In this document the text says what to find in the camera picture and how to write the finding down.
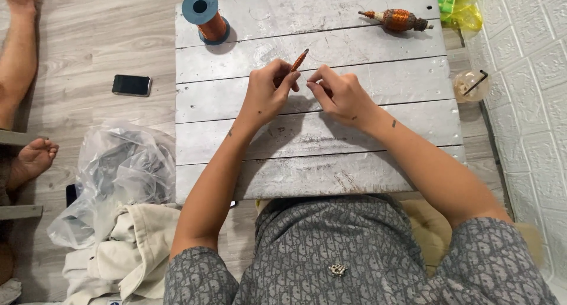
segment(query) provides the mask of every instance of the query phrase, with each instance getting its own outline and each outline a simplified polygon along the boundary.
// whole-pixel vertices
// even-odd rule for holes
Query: white brick wall
[[[492,75],[486,104],[512,207],[540,229],[548,278],[567,288],[567,0],[478,6],[484,27],[467,47]]]

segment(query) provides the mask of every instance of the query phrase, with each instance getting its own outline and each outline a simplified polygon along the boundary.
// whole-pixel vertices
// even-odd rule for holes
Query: blue spool
[[[202,25],[209,22],[218,11],[218,0],[183,0],[181,5],[181,12],[183,12],[183,17],[192,23],[193,25]],[[226,24],[226,32],[223,37],[219,40],[212,41],[203,37],[201,31],[199,31],[199,38],[206,44],[216,46],[217,44],[223,43],[230,35],[230,25],[229,22],[222,17],[224,23]]]

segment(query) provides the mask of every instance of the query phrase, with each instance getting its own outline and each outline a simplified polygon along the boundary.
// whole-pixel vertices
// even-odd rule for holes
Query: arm
[[[384,145],[452,228],[479,217],[512,222],[486,185],[464,165],[375,105],[355,75],[339,76],[323,65],[307,81],[326,113]]]
[[[288,74],[290,69],[287,62],[274,60],[265,68],[250,73],[240,113],[181,210],[170,260],[195,246],[217,251],[218,233],[229,212],[240,164],[252,137],[280,112],[290,89],[299,91],[296,83],[299,72]],[[285,78],[276,89],[274,80],[283,76]]]

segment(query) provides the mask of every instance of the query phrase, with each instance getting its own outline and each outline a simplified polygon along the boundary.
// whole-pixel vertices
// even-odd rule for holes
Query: plastic bag
[[[74,249],[107,239],[124,204],[175,199],[173,138],[125,121],[87,132],[79,153],[79,197],[47,228],[52,242]]]
[[[483,26],[483,17],[475,6],[476,0],[437,0],[444,28],[456,28],[477,33]]]

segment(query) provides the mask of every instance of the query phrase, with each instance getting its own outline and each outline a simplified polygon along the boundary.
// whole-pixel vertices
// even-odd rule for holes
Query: hand
[[[252,70],[246,97],[237,120],[259,129],[273,120],[287,102],[289,89],[299,91],[299,72],[289,73],[291,65],[276,59],[259,70]]]
[[[307,87],[322,110],[345,126],[368,133],[378,121],[381,108],[364,91],[355,74],[339,76],[328,65],[322,65],[307,80]]]

